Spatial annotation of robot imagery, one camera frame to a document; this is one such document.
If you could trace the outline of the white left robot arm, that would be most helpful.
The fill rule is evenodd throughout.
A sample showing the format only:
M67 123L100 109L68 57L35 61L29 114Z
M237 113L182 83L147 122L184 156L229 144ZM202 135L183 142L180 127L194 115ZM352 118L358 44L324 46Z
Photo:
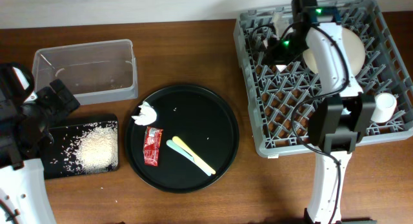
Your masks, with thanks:
M36 91L23 65L1 64L1 223L55 223L40 150L79 106L60 79Z

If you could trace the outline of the yellow spatula utensil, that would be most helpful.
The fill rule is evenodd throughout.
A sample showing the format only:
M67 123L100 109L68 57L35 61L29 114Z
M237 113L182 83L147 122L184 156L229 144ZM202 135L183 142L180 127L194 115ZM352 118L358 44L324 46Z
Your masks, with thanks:
M216 173L216 171L203 159L201 159L181 138L174 136L172 141L185 152L189 153L194 158L194 163L197 166L200 166L200 169L204 169L210 175L214 175Z

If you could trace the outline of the grey dishwasher rack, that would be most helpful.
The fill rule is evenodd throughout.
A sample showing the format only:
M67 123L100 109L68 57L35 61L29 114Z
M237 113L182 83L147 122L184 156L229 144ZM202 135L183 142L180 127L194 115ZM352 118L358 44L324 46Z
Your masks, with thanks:
M336 6L345 28L362 41L366 57L356 79L364 93L392 94L397 101L393 116L385 123L371 123L362 145L408 139L412 136L412 80L375 0L329 0ZM307 121L316 105L297 103L321 92L319 76L301 57L286 69L263 62L263 41L272 35L270 23L277 17L293 22L290 5L241 12L234 29L239 66L248 97L248 113L256 152L264 158L302 154L306 148L296 139L307 139Z

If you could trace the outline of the red snack wrapper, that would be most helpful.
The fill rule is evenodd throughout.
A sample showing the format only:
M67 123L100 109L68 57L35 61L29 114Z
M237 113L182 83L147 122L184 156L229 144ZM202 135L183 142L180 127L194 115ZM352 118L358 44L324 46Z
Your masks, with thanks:
M143 157L145 165L157 167L163 129L147 127L143 145Z

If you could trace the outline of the crumpled white tissue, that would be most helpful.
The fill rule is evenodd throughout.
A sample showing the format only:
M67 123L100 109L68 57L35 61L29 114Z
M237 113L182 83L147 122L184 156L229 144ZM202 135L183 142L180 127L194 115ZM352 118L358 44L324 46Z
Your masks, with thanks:
M138 108L140 109L138 115L131 116L136 125L147 126L156 121L157 112L149 103L144 101Z

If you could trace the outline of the white cup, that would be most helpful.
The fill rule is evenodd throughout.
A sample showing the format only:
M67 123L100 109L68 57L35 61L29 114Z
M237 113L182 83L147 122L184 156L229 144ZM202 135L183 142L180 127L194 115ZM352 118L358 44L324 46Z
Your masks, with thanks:
M376 123L389 121L397 106L396 98L390 93L383 92L375 96L375 102L376 107L370 120Z

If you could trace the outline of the mint green spatula utensil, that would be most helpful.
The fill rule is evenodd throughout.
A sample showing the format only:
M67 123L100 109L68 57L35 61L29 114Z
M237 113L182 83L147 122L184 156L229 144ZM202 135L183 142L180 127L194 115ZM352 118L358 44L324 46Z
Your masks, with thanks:
M171 148L172 150L175 150L177 153L181 154L183 157L187 158L194 165L196 165L198 168L200 168L207 176L211 176L213 174L211 170L207 169L206 166L202 166L200 163L197 163L195 161L195 158L193 157L193 155L189 154L186 150L181 148L179 145L177 145L171 139L167 140L166 144L169 148Z

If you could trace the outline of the round black tray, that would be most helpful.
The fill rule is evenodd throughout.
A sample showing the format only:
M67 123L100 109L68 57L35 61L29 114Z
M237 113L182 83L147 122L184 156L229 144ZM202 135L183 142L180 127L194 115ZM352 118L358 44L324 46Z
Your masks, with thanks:
M228 103L198 85L172 85L145 98L157 113L152 126L162 132L156 167L144 163L146 127L130 119L125 130L125 154L134 172L150 186L172 193L189 193L215 183L235 159L239 128ZM215 174L207 176L166 142L180 137Z

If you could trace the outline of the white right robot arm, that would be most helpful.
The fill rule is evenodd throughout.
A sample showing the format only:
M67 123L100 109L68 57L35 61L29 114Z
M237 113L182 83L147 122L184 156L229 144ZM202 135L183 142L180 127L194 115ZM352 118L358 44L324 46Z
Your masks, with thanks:
M265 50L263 62L288 65L305 50L312 51L321 81L321 93L296 104L320 104L308 120L308 141L303 146L316 156L314 186L305 223L341 223L339 211L345 170L356 144L376 108L373 96L363 93L355 79L343 43L341 16L335 6L319 6L317 0L292 0L293 22Z

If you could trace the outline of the clear plastic bin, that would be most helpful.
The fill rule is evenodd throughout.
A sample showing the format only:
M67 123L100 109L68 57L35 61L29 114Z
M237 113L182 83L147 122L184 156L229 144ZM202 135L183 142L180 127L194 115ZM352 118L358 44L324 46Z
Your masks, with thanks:
M129 39L40 49L32 74L36 92L60 79L81 105L138 97L137 63Z

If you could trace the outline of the beige bowl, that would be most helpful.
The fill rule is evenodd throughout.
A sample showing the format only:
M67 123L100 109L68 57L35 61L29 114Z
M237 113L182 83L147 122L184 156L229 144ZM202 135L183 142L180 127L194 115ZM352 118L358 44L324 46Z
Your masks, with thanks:
M361 39L347 28L342 29L342 37L352 74L356 76L361 72L361 69L363 68L365 62L366 53L364 45ZM318 70L316 66L316 60L309 48L303 52L303 59L307 67L314 74L317 74Z

